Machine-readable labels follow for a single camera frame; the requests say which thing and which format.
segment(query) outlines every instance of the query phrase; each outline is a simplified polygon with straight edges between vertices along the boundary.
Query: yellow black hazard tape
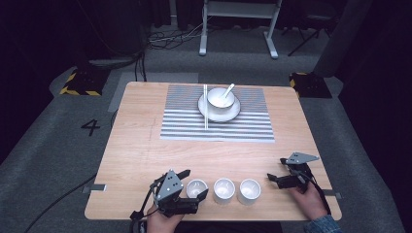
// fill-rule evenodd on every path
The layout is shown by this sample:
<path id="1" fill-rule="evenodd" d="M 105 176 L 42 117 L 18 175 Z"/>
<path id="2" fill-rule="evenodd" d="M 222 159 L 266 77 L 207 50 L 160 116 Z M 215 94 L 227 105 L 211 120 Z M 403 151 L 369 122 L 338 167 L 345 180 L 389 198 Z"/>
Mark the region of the yellow black hazard tape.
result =
<path id="1" fill-rule="evenodd" d="M 76 69 L 60 90 L 60 94 L 100 96 L 109 74 L 110 71 L 105 70 L 84 72 Z"/>

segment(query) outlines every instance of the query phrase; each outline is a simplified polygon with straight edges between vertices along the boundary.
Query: chopsticks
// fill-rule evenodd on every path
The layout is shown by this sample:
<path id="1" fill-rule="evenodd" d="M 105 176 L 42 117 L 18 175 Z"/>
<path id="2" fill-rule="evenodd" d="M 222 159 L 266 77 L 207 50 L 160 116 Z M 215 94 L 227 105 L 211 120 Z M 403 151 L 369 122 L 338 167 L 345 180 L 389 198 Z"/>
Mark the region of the chopsticks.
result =
<path id="1" fill-rule="evenodd" d="M 207 100 L 207 84 L 203 85 L 203 108 L 205 116 L 205 130 L 209 128 L 209 113 L 208 113 L 208 100 Z"/>

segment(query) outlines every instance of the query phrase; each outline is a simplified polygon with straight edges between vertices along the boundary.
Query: metal stand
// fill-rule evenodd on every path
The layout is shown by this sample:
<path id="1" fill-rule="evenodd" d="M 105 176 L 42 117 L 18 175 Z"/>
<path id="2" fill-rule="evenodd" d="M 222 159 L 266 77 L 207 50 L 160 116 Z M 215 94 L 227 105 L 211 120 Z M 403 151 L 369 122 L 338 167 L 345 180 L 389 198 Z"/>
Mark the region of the metal stand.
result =
<path id="1" fill-rule="evenodd" d="M 258 17 L 271 18 L 269 31 L 263 32 L 270 56 L 274 59 L 279 57 L 278 52 L 273 44 L 272 35 L 275 28 L 276 20 L 281 9 L 282 0 L 276 4 L 258 4 L 258 3 L 237 3 L 237 2 L 214 2 L 204 0 L 203 7 L 203 28 L 200 39 L 199 55 L 206 55 L 207 47 L 207 17 Z"/>

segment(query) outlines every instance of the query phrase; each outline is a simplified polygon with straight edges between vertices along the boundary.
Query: small white cup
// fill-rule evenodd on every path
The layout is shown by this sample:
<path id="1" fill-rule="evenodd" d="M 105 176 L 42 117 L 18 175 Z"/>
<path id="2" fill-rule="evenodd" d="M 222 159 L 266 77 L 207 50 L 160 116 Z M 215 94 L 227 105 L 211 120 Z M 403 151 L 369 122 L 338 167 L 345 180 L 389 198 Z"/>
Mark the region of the small white cup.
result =
<path id="1" fill-rule="evenodd" d="M 196 198 L 198 194 L 206 190 L 207 184 L 202 180 L 192 180 L 186 187 L 186 194 L 189 198 Z"/>
<path id="2" fill-rule="evenodd" d="M 231 198 L 234 195 L 235 186 L 231 180 L 227 178 L 221 178 L 215 182 L 213 189 L 213 197 L 216 203 L 226 205 L 230 202 Z"/>
<path id="3" fill-rule="evenodd" d="M 254 204 L 260 196 L 260 185 L 257 181 L 246 179 L 240 183 L 240 191 L 237 194 L 237 199 L 240 203 L 246 206 Z"/>

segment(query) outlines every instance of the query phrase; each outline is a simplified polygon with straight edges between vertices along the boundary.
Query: striped mat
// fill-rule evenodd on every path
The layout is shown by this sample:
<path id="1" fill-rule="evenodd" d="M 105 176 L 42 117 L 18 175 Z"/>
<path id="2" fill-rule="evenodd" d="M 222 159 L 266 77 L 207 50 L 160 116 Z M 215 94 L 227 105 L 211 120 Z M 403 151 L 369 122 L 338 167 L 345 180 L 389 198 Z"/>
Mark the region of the striped mat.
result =
<path id="1" fill-rule="evenodd" d="M 241 103 L 240 114 L 227 122 L 209 121 L 209 128 L 205 130 L 204 116 L 197 107 L 197 102 L 203 94 L 203 85 L 170 85 L 160 138 L 274 143 L 263 89 L 235 86 L 232 92 Z"/>

